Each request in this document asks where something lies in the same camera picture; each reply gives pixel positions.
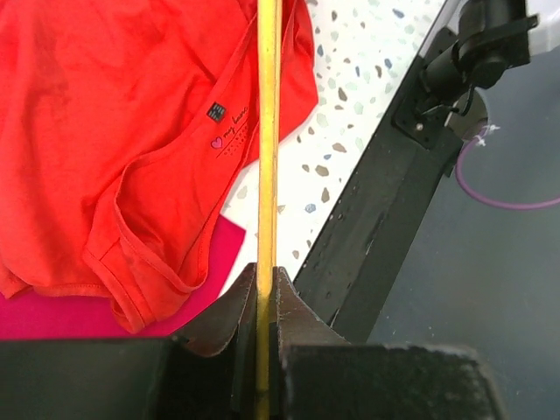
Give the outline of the red tank top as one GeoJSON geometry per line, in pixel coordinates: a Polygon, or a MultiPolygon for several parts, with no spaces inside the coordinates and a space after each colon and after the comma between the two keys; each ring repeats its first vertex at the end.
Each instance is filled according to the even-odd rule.
{"type": "Polygon", "coordinates": [[[131,333],[205,282],[258,156],[254,1],[1,4],[1,292],[105,298],[131,333]]]}

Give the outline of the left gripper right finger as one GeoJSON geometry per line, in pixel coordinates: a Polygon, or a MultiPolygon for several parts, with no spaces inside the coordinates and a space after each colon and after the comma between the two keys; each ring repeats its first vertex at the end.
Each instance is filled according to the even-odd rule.
{"type": "Polygon", "coordinates": [[[340,366],[328,363],[347,342],[302,300],[286,269],[273,270],[269,374],[273,419],[302,419],[335,394],[340,366]]]}

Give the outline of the yellow hanger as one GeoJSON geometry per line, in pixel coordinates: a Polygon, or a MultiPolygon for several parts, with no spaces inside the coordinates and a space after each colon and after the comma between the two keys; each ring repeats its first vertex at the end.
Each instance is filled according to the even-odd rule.
{"type": "Polygon", "coordinates": [[[270,295],[277,260],[277,152],[282,49],[280,1],[257,2],[259,200],[256,263],[255,417],[270,417],[270,295]]]}

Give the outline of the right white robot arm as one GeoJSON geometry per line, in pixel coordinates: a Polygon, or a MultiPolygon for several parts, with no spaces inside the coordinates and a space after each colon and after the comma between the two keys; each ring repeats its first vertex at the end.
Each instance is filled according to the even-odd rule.
{"type": "Polygon", "coordinates": [[[459,13],[458,35],[423,70],[421,81],[431,105],[464,115],[454,103],[475,88],[488,89],[511,68],[559,47],[558,1],[468,1],[459,13]]]}

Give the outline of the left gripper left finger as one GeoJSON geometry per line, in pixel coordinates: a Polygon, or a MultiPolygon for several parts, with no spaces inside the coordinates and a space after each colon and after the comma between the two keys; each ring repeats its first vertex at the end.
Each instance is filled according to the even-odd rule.
{"type": "Polygon", "coordinates": [[[173,336],[171,419],[252,419],[255,412],[256,265],[173,336]]]}

